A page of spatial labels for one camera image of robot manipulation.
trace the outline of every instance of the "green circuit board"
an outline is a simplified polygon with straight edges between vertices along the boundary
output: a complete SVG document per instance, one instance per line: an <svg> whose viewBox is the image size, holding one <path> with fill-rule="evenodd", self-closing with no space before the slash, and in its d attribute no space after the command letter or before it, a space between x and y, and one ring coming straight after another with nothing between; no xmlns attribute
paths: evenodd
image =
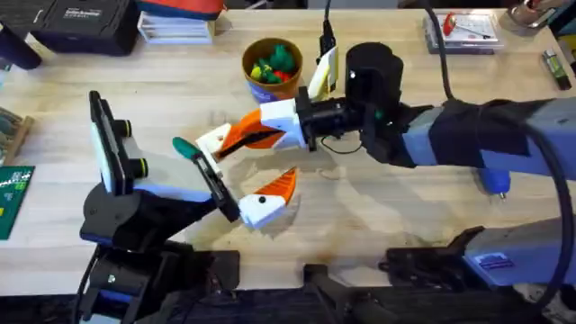
<svg viewBox="0 0 576 324"><path fill-rule="evenodd" d="M32 179L34 166L0 167L0 239L8 239Z"/></svg>

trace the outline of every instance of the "green toy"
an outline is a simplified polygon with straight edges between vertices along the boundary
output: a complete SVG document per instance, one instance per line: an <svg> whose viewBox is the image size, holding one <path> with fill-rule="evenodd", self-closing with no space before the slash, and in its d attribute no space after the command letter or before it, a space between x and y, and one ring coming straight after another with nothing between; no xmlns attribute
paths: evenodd
<svg viewBox="0 0 576 324"><path fill-rule="evenodd" d="M261 58L258 60L258 65L260 66L260 69L262 70L262 77L261 77L262 80L261 81L263 83L266 83L269 85L282 83L282 80L280 79L280 77L275 76L274 71L272 70L272 68L270 67L268 62L266 62L264 59Z"/></svg>
<svg viewBox="0 0 576 324"><path fill-rule="evenodd" d="M274 70L291 73L294 70L294 57L282 44L274 46L274 53L270 57L270 66Z"/></svg>

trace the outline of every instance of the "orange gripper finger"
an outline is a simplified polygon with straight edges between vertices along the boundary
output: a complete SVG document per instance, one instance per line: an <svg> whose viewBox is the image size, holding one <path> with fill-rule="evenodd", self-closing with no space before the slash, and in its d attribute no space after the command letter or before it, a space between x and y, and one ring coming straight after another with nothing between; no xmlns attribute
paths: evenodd
<svg viewBox="0 0 576 324"><path fill-rule="evenodd" d="M232 125L230 132L222 143L220 152L231 148L248 134L260 131L277 131L271 127L264 126L262 122L260 122L260 119L260 110L256 109L244 116L239 123ZM247 147L251 149L270 149L283 135L283 132L278 132L258 142L247 144Z"/></svg>
<svg viewBox="0 0 576 324"><path fill-rule="evenodd" d="M286 171L276 180L260 188L255 194L278 195L284 198L286 204L290 202L296 189L296 167Z"/></svg>

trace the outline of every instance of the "sticker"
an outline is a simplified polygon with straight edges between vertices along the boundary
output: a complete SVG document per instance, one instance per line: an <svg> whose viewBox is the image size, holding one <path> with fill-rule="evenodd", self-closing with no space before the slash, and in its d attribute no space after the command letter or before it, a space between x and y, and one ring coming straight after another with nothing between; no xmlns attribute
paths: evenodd
<svg viewBox="0 0 576 324"><path fill-rule="evenodd" d="M514 264L503 253L490 253L481 256L475 256L474 261L484 270L501 269L513 267Z"/></svg>

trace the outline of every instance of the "red toy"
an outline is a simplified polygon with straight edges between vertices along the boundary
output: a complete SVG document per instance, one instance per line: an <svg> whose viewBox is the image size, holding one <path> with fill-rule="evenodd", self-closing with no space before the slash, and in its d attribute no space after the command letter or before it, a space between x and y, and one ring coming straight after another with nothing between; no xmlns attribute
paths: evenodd
<svg viewBox="0 0 576 324"><path fill-rule="evenodd" d="M286 82L288 80L290 80L290 78L292 77L290 74L288 73L284 73L280 70L277 70L274 72L274 75L277 77L280 77L280 79L282 80L282 82Z"/></svg>

